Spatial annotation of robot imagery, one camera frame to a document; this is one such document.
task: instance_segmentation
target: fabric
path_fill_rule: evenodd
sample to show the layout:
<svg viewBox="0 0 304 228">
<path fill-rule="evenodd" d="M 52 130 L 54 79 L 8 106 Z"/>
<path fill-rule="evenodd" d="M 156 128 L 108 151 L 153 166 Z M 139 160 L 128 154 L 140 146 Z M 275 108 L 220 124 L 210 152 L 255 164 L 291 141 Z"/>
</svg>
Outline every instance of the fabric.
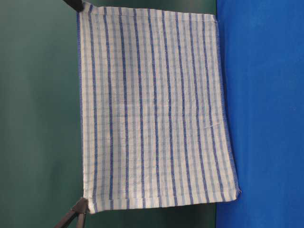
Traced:
<svg viewBox="0 0 304 228">
<path fill-rule="evenodd" d="M 90 212 L 235 200 L 215 17 L 85 3 L 77 23 Z"/>
<path fill-rule="evenodd" d="M 303 227 L 304 2 L 218 0 L 227 113 L 242 194 L 217 228 Z"/>
</svg>

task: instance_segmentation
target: blue backdrop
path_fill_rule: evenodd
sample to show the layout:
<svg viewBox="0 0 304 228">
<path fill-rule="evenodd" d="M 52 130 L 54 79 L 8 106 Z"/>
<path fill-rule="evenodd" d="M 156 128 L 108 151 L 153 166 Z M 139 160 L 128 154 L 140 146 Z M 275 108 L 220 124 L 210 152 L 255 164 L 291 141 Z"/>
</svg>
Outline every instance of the blue backdrop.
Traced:
<svg viewBox="0 0 304 228">
<path fill-rule="evenodd" d="M 217 228 L 303 227 L 304 2 L 218 0 L 221 58 L 242 193 Z"/>
</svg>

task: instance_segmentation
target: blue and white striped towel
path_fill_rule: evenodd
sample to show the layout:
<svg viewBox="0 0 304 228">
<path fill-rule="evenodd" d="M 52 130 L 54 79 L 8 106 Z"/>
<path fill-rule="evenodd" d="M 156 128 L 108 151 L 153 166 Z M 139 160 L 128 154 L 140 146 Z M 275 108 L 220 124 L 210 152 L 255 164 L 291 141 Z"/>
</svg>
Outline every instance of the blue and white striped towel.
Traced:
<svg viewBox="0 0 304 228">
<path fill-rule="evenodd" d="M 77 24 L 90 212 L 235 200 L 215 16 L 85 3 Z"/>
</svg>

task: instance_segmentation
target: striped towel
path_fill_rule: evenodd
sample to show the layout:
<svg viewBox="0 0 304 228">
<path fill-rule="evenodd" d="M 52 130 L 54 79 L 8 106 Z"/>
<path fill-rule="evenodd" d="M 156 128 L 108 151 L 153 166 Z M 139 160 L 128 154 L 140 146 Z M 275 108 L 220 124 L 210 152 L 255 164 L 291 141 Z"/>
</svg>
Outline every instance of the striped towel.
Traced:
<svg viewBox="0 0 304 228">
<path fill-rule="evenodd" d="M 77 24 L 90 212 L 235 200 L 215 16 L 85 3 Z"/>
</svg>

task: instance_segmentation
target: green background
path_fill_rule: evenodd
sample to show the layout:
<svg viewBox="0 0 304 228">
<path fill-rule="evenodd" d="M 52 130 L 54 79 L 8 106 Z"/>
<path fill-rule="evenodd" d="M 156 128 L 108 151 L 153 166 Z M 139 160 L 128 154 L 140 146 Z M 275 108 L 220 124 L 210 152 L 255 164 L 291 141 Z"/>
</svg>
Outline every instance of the green background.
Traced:
<svg viewBox="0 0 304 228">
<path fill-rule="evenodd" d="M 90 2 L 216 11 L 215 0 Z M 82 195 L 76 13 L 62 0 L 3 1 L 0 11 L 0 226 L 53 227 Z M 213 228 L 215 204 L 105 211 L 86 227 Z"/>
</svg>

